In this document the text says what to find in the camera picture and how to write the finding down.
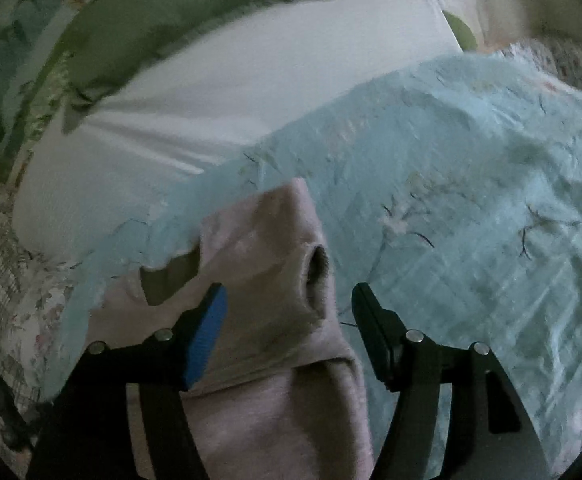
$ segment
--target silver screw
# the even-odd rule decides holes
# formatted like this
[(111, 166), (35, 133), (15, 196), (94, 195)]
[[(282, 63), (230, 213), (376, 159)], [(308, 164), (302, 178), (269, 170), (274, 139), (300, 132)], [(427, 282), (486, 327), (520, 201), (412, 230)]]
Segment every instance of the silver screw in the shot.
[(161, 328), (155, 334), (155, 339), (164, 343), (165, 341), (170, 341), (173, 338), (173, 330), (170, 328)]
[(407, 339), (412, 343), (421, 343), (424, 341), (424, 334), (420, 330), (409, 330), (407, 332)]
[(473, 345), (473, 349), (480, 355), (488, 355), (488, 353), (490, 352), (490, 348), (488, 347), (488, 345), (481, 341), (475, 343)]
[(88, 353), (91, 355), (101, 354), (104, 350), (106, 350), (106, 343), (104, 341), (94, 341), (87, 348)]

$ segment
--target pillowcase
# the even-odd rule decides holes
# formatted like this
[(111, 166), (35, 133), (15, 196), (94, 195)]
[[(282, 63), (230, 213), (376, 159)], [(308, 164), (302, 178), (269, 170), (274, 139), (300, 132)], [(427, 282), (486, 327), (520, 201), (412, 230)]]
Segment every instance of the pillowcase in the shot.
[(66, 28), (49, 64), (70, 52), (71, 104), (82, 115), (143, 64), (164, 57), (166, 46), (177, 41), (181, 48), (257, 8), (292, 1), (296, 0), (92, 0)]

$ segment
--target pink fabric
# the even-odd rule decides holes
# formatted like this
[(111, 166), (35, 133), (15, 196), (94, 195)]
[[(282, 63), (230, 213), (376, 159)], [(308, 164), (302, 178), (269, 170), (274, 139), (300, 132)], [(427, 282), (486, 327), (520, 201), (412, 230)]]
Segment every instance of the pink fabric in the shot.
[[(182, 393), (212, 479), (364, 479), (373, 457), (360, 365), (343, 338), (320, 222), (303, 180), (202, 223), (200, 269), (159, 306), (139, 273), (92, 313), (87, 344), (137, 344), (199, 304), (212, 282), (228, 312), (202, 379)], [(152, 478), (136, 390), (129, 415), (138, 473)]]

